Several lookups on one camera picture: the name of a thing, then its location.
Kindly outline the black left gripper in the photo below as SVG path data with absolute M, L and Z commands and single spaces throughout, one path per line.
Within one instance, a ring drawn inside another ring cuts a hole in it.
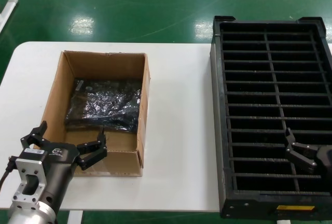
M 21 138 L 23 151 L 31 145 L 47 152 L 46 187 L 41 195 L 41 201 L 52 208 L 59 210 L 67 191 L 68 185 L 74 176 L 77 165 L 87 170 L 107 157 L 106 136 L 104 127 L 101 127 L 96 141 L 82 143 L 77 146 L 68 143 L 52 143 L 43 138 L 47 130 L 47 122 Z

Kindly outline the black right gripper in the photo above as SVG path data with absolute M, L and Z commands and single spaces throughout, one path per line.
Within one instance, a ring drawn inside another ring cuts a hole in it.
M 290 128 L 285 130 L 285 157 L 302 170 L 317 170 L 321 176 L 331 176 L 331 145 L 302 144 L 296 141 Z

